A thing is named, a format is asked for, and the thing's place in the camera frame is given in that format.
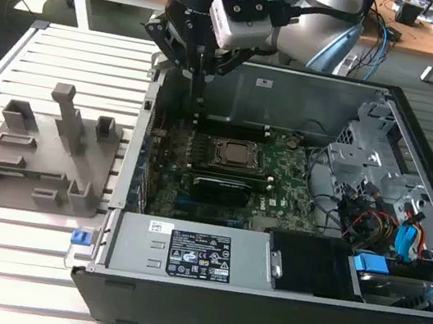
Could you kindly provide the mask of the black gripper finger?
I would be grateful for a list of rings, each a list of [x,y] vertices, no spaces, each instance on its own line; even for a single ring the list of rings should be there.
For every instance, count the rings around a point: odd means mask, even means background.
[[[151,18],[144,28],[170,65],[188,80],[189,87],[181,99],[180,110],[190,125],[195,124],[211,24],[183,17],[178,30],[167,15],[161,14]]]
[[[206,101],[204,91],[206,84],[213,80],[216,75],[227,75],[236,67],[246,62],[255,55],[254,48],[235,49],[222,52],[213,42],[207,45],[207,54],[203,69],[203,78],[198,99],[198,108],[195,118],[195,125],[202,122],[206,117]]]

